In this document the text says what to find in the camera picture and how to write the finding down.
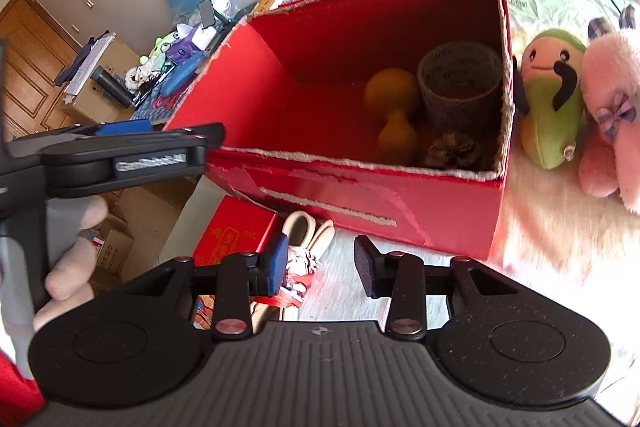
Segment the person left hand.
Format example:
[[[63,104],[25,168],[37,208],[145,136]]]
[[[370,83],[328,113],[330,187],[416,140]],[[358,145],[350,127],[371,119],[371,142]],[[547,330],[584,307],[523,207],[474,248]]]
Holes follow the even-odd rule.
[[[1,316],[13,343],[18,375],[32,378],[28,348],[35,333],[93,298],[89,280],[96,269],[96,253],[80,233],[102,223],[107,213],[107,203],[96,195],[47,201],[47,246],[54,253],[43,283],[50,300],[40,310],[32,304],[23,247],[1,233]]]

